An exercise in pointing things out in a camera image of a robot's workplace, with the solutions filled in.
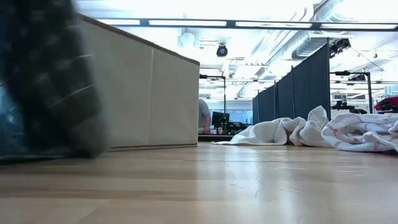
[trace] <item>white sheet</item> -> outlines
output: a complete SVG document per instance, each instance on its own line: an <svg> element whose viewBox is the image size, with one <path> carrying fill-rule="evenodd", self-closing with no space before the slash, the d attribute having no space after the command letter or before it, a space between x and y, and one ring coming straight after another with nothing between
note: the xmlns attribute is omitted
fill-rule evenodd
<svg viewBox="0 0 398 224"><path fill-rule="evenodd" d="M248 127L229 145L283 145L335 147L344 151L398 151L398 114L340 114L330 122L321 106L308 119L279 118Z"/></svg>

